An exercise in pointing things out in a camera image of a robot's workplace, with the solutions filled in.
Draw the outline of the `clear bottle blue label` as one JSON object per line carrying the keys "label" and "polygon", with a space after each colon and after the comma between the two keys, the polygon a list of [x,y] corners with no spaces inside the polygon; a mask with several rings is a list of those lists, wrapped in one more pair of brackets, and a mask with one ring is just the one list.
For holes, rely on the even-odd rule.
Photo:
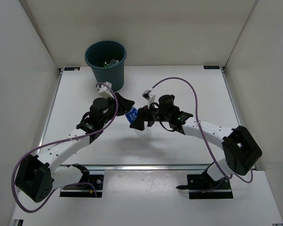
{"label": "clear bottle blue label", "polygon": [[132,107],[131,110],[125,114],[125,117],[130,123],[130,128],[134,129],[140,140],[147,141],[151,138],[151,131],[145,126],[144,121],[139,117],[138,110],[135,107]]}

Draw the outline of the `clear bottle green label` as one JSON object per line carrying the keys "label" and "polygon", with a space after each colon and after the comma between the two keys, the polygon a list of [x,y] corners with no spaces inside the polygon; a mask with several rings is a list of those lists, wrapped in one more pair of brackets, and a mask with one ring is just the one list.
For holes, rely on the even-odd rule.
{"label": "clear bottle green label", "polygon": [[112,59],[110,62],[109,62],[109,66],[115,66],[115,65],[117,65],[119,63],[119,61],[118,60],[116,60],[116,59]]}

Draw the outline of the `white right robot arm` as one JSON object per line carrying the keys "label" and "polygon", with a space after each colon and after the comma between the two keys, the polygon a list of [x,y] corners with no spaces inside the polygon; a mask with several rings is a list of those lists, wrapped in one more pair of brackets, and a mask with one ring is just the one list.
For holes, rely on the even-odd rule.
{"label": "white right robot arm", "polygon": [[224,151],[224,158],[214,161],[203,175],[207,188],[215,187],[221,178],[230,175],[245,176],[262,156],[262,150],[244,126],[235,129],[197,120],[196,116],[174,105],[173,95],[163,95],[158,103],[141,107],[130,128],[139,131],[155,122],[167,122],[171,131],[203,139]]}

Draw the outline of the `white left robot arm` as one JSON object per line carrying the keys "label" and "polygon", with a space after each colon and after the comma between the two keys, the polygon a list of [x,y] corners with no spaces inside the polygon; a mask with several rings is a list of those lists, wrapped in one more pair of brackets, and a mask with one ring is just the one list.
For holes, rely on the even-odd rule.
{"label": "white left robot arm", "polygon": [[60,165],[79,150],[94,142],[115,117],[128,113],[135,102],[119,93],[95,99],[76,128],[62,141],[44,145],[42,152],[29,153],[16,164],[12,186],[19,188],[34,202],[41,202],[59,187],[75,184],[91,188],[89,171],[79,163]]}

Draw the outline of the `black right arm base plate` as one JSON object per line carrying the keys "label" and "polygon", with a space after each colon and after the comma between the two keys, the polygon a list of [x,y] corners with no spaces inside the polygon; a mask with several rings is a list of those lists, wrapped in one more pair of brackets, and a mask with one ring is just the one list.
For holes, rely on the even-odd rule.
{"label": "black right arm base plate", "polygon": [[207,173],[208,168],[201,174],[188,174],[187,184],[179,185],[177,190],[188,190],[190,200],[233,199],[229,179],[225,177],[214,181]]}

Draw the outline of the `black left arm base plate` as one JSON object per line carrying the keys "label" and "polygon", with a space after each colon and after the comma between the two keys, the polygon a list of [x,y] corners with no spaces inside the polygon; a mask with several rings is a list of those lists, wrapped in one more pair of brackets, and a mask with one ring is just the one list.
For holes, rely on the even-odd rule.
{"label": "black left arm base plate", "polygon": [[101,198],[103,184],[104,174],[90,174],[87,184],[65,186],[61,188],[59,196],[67,198]]}

